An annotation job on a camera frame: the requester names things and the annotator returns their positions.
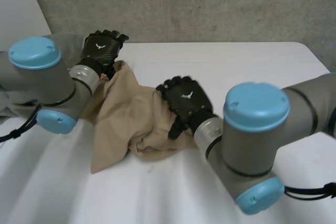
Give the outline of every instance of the black wire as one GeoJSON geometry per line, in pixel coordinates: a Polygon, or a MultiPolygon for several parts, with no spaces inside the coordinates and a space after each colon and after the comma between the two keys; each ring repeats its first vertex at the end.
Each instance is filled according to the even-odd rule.
{"type": "Polygon", "coordinates": [[[285,194],[293,199],[299,199],[299,200],[319,200],[319,199],[325,199],[327,197],[329,197],[330,195],[328,194],[324,194],[324,195],[321,195],[321,196],[318,196],[318,197],[313,197],[313,198],[301,198],[301,197],[296,197],[296,196],[293,196],[293,195],[290,195],[288,192],[285,192],[285,194]]]}
{"type": "Polygon", "coordinates": [[[37,112],[41,109],[41,104],[37,105],[32,114],[29,116],[27,121],[20,127],[18,130],[22,129],[23,127],[27,126],[28,123],[31,122],[31,120],[36,117],[37,112]]]}
{"type": "Polygon", "coordinates": [[[326,193],[324,188],[301,189],[301,188],[293,188],[293,187],[286,186],[285,190],[289,193],[303,194],[303,195],[321,195],[321,194],[326,193]]]}
{"type": "Polygon", "coordinates": [[[12,138],[18,138],[19,136],[21,136],[23,133],[25,133],[26,131],[30,130],[37,122],[36,122],[36,115],[37,112],[41,109],[41,105],[37,105],[36,108],[34,109],[34,111],[32,112],[32,114],[29,116],[29,118],[27,119],[27,121],[21,125],[20,128],[11,131],[9,134],[5,135],[5,136],[1,136],[0,137],[0,143],[2,142],[6,142],[12,138]]]}
{"type": "Polygon", "coordinates": [[[336,183],[331,182],[331,183],[325,184],[322,188],[313,188],[313,189],[293,188],[293,187],[285,186],[285,194],[293,199],[299,199],[299,200],[318,200],[318,199],[324,199],[330,196],[331,198],[334,198],[336,197],[336,183]],[[294,196],[292,194],[320,195],[320,196],[302,198],[302,197],[294,196]]]}

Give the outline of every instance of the blue joint cap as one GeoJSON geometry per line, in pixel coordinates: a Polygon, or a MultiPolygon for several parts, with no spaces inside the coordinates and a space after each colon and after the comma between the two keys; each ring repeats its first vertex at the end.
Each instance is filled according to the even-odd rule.
{"type": "Polygon", "coordinates": [[[56,134],[68,134],[76,126],[76,120],[54,110],[40,110],[36,116],[37,124],[56,134]]]}
{"type": "Polygon", "coordinates": [[[50,68],[61,60],[56,44],[44,37],[21,40],[11,46],[8,54],[15,66],[28,70],[50,68]]]}
{"type": "Polygon", "coordinates": [[[226,95],[224,119],[248,133],[270,131],[283,123],[290,111],[287,95],[268,83],[245,82],[226,95]]]}
{"type": "Polygon", "coordinates": [[[236,204],[247,215],[255,215],[275,204],[285,192],[278,177],[269,178],[251,187],[236,198],[236,204]]]}

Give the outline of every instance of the white tabletop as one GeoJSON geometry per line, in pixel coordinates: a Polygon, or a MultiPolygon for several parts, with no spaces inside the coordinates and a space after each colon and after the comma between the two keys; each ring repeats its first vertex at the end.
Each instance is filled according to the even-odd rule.
{"type": "MultiPolygon", "coordinates": [[[[244,81],[283,88],[327,69],[298,43],[126,44],[119,59],[140,84],[175,75],[197,79],[222,115],[225,94],[244,81]]],[[[23,123],[11,119],[0,135],[23,123]]],[[[54,135],[38,126],[0,148],[0,223],[333,223],[336,200],[297,201],[284,196],[254,216],[240,212],[198,150],[158,162],[132,154],[91,175],[93,126],[80,121],[72,133],[54,135]]],[[[336,181],[336,141],[322,133],[278,151],[274,172],[293,187],[336,181]]]]}

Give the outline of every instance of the tan fabric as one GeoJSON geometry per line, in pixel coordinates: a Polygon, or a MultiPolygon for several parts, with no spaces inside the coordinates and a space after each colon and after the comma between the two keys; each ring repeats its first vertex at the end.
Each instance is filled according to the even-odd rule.
{"type": "Polygon", "coordinates": [[[175,115],[167,102],[154,88],[140,86],[125,62],[118,61],[114,67],[117,73],[99,85],[82,115],[95,124],[91,173],[122,160],[128,149],[152,161],[196,148],[190,131],[168,139],[175,115]]]}

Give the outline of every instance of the robotic arm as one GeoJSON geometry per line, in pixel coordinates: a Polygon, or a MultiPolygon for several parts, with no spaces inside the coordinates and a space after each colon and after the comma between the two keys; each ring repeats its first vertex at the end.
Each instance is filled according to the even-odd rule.
{"type": "Polygon", "coordinates": [[[333,74],[282,90],[267,83],[242,83],[228,92],[223,120],[213,114],[206,94],[191,78],[175,77],[157,90],[177,115],[172,139],[190,127],[232,199],[253,215],[284,193],[303,200],[336,196],[335,183],[319,189],[290,188],[271,171],[278,148],[321,131],[335,137],[335,85],[333,74]],[[298,198],[291,193],[322,196],[298,198]]]}
{"type": "MultiPolygon", "coordinates": [[[[127,39],[116,31],[90,34],[82,60],[70,72],[53,41],[22,40],[0,54],[0,89],[34,90],[41,104],[37,123],[67,134],[101,75],[112,78],[112,65],[127,39]]],[[[267,83],[242,83],[228,92],[223,120],[213,114],[207,95],[190,77],[174,77],[156,89],[176,114],[169,138],[178,141],[180,133],[190,128],[232,199],[252,215],[269,208],[284,193],[322,195],[314,199],[336,196],[335,183],[320,189],[290,188],[271,171],[278,148],[321,131],[335,137],[335,86],[334,74],[282,90],[267,83]]]]}
{"type": "Polygon", "coordinates": [[[116,31],[90,34],[85,39],[82,60],[69,72],[52,40],[34,37],[19,41],[8,53],[0,54],[0,88],[34,90],[41,105],[37,123],[53,133],[70,133],[101,75],[114,75],[112,65],[127,39],[116,31]]]}

